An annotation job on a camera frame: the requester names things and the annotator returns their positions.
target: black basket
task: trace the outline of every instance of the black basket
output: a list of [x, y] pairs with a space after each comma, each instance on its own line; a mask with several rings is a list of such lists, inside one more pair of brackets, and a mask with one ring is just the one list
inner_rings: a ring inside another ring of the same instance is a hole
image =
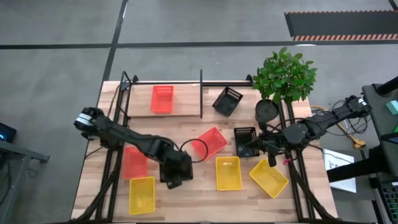
[[223, 92], [213, 103], [214, 109], [224, 116], [229, 116], [235, 110], [235, 107], [242, 100], [243, 95], [230, 87], [225, 87]]
[[260, 156], [258, 149], [248, 148], [244, 145], [257, 137], [256, 128], [234, 128], [236, 155], [238, 157]]

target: electronic equipment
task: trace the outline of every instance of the electronic equipment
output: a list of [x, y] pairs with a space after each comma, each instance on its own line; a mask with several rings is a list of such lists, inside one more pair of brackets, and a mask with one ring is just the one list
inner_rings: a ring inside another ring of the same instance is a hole
[[146, 157], [160, 164], [160, 179], [169, 189], [182, 184], [183, 180], [192, 180], [192, 158], [182, 150], [174, 149], [176, 144], [168, 138], [139, 134], [111, 121], [101, 109], [84, 108], [74, 125], [82, 136], [98, 136], [101, 146], [112, 149], [120, 141], [135, 145]]
[[16, 134], [17, 130], [3, 123], [0, 123], [0, 141], [12, 143]]
[[262, 129], [258, 137], [245, 146], [259, 149], [268, 153], [271, 167], [276, 166], [275, 156], [285, 154], [291, 150], [300, 152], [304, 150], [312, 140], [319, 139], [326, 130], [348, 118], [363, 118], [369, 115], [371, 107], [362, 98], [350, 96], [339, 108], [325, 111], [323, 114], [315, 114], [308, 118], [295, 118], [297, 124], [290, 125], [284, 130], [270, 127], [272, 130]]

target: green plant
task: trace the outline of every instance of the green plant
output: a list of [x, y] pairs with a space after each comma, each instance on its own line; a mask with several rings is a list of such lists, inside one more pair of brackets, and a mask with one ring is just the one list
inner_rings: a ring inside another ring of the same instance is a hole
[[284, 100], [291, 103], [300, 97], [305, 100], [313, 90], [317, 75], [317, 68], [310, 68], [313, 61], [304, 62], [302, 54], [292, 56], [286, 50], [287, 47], [283, 47], [279, 54], [273, 52], [273, 56], [264, 61], [264, 66], [257, 68], [253, 88], [260, 91], [263, 100], [274, 94], [274, 102]]

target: computer monitor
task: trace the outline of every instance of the computer monitor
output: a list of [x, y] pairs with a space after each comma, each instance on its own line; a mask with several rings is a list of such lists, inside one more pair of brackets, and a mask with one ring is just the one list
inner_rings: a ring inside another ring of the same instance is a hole
[[12, 143], [16, 134], [17, 130], [3, 123], [0, 123], [0, 141]]

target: yellow cable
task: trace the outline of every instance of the yellow cable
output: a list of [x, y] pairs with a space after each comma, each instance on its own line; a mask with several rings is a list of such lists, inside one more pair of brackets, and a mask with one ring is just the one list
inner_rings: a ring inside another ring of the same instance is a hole
[[[321, 109], [321, 110], [324, 110], [324, 111], [327, 110], [326, 108], [321, 107], [321, 106], [317, 106], [317, 105], [310, 105], [310, 107], [312, 107], [312, 108], [318, 108], [318, 109]], [[345, 134], [347, 134], [347, 129], [345, 129], [341, 124], [337, 124], [337, 126], [338, 126]], [[350, 139], [350, 140], [354, 143], [353, 148], [359, 149], [359, 148], [361, 148], [361, 147], [365, 147], [365, 146], [366, 146], [366, 143], [365, 143], [364, 141], [360, 141], [359, 139], [357, 139], [356, 137], [354, 137], [352, 134], [347, 134], [347, 136], [348, 136], [348, 139]]]

